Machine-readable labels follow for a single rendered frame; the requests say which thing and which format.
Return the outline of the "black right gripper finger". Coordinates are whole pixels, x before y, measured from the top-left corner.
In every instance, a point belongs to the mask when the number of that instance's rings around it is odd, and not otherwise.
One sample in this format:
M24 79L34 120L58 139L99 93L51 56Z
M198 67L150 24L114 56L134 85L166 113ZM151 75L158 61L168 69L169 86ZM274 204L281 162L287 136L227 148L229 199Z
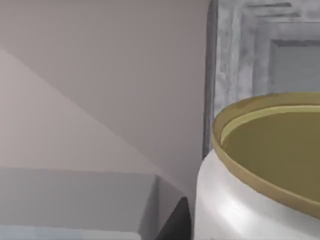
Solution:
M155 240L192 240L192 220L186 197L178 201Z

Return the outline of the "white can with gold lid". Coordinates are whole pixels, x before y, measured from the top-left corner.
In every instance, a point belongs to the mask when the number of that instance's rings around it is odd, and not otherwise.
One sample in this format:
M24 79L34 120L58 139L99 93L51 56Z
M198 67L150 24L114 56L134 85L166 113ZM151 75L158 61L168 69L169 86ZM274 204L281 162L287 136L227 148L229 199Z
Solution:
M235 102L212 130L194 240L320 240L320 92Z

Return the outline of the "grey cabinet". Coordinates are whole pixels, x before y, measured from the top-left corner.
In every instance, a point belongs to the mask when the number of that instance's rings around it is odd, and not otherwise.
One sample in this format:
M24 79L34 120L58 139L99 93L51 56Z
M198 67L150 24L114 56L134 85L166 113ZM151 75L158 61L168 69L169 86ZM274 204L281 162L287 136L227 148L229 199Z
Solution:
M320 0L210 0L202 154L223 108L281 92L320 92Z

